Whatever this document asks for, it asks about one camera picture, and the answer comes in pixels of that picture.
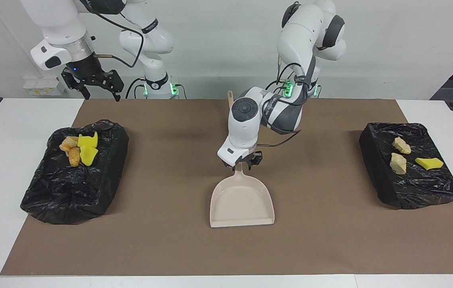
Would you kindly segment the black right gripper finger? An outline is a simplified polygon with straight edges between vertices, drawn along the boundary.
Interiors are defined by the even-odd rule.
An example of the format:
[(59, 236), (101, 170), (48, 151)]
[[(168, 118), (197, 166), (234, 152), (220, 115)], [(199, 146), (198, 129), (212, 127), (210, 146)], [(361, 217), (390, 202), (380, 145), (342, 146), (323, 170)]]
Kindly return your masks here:
[(124, 88), (124, 82), (116, 70), (111, 70), (106, 73), (106, 85), (114, 99), (119, 102), (121, 99), (120, 93)]
[(62, 71), (62, 79), (69, 89), (79, 91), (85, 100), (90, 99), (89, 90), (85, 87), (84, 82), (78, 82), (70, 71)]

